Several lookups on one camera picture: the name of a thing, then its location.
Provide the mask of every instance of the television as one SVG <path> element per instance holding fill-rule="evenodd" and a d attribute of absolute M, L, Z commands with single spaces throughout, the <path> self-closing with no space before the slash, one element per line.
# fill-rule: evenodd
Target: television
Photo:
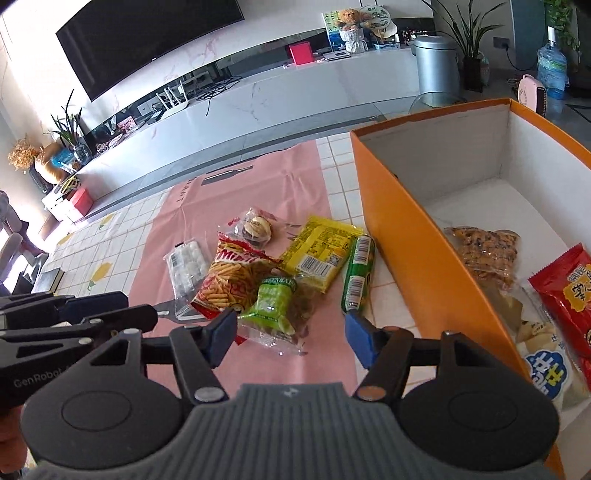
<path fill-rule="evenodd" d="M 165 53 L 240 20 L 236 0 L 91 0 L 57 38 L 95 100 Z"/>

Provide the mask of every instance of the hand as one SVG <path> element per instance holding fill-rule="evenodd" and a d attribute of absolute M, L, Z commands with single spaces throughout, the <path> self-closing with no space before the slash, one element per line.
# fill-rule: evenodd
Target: hand
<path fill-rule="evenodd" d="M 20 470 L 27 460 L 27 445 L 19 428 L 21 407 L 0 414 L 0 472 Z"/>

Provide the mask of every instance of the dried flower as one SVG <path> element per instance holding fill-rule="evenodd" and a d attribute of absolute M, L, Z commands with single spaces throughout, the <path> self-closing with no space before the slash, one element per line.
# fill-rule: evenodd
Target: dried flower
<path fill-rule="evenodd" d="M 27 137 L 21 138 L 8 154 L 8 162 L 16 170 L 27 171 L 35 163 L 35 159 L 39 153 L 40 150 L 33 147 L 29 140 L 27 140 Z"/>

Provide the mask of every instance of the red box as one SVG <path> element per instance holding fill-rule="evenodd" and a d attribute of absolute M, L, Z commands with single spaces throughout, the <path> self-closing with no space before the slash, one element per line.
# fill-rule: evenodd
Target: red box
<path fill-rule="evenodd" d="M 290 51 L 296 65 L 303 65 L 304 63 L 314 61 L 314 55 L 312 54 L 312 47 L 310 47 L 309 41 L 290 45 Z"/>
<path fill-rule="evenodd" d="M 94 204 L 94 200 L 90 198 L 90 194 L 88 190 L 85 188 L 78 188 L 72 198 L 70 199 L 70 204 L 72 205 L 73 210 L 76 210 L 80 214 L 80 218 L 84 217 Z"/>

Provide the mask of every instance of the trash can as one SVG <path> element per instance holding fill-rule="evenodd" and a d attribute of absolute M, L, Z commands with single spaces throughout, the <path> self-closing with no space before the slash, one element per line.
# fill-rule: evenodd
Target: trash can
<path fill-rule="evenodd" d="M 423 93 L 460 95 L 457 44 L 447 37 L 417 37 L 413 53 L 417 58 L 418 84 Z"/>

